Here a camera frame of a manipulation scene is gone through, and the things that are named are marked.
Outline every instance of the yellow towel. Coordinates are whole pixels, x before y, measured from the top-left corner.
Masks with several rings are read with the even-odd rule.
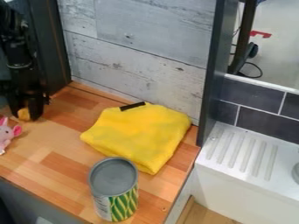
[[[130,159],[140,171],[156,174],[172,157],[190,125],[187,115],[146,103],[125,111],[103,110],[80,139],[109,157]]]

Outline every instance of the tin can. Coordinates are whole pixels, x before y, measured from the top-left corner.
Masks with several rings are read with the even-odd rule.
[[[124,221],[138,204],[138,172],[122,157],[108,157],[89,172],[88,184],[97,214],[106,221]]]

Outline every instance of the tile wall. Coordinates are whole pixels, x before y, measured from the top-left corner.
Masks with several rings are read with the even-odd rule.
[[[218,120],[299,144],[299,95],[225,78]]]

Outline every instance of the stuffed toy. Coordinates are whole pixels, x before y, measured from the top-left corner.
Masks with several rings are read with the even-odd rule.
[[[3,117],[0,119],[0,155],[5,153],[5,148],[10,144],[13,137],[21,134],[22,128],[16,125],[13,128],[7,126],[8,118]]]

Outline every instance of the can lid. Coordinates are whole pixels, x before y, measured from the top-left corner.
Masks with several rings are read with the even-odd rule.
[[[129,191],[137,181],[137,169],[122,157],[108,157],[95,164],[88,183],[94,196],[118,196]]]

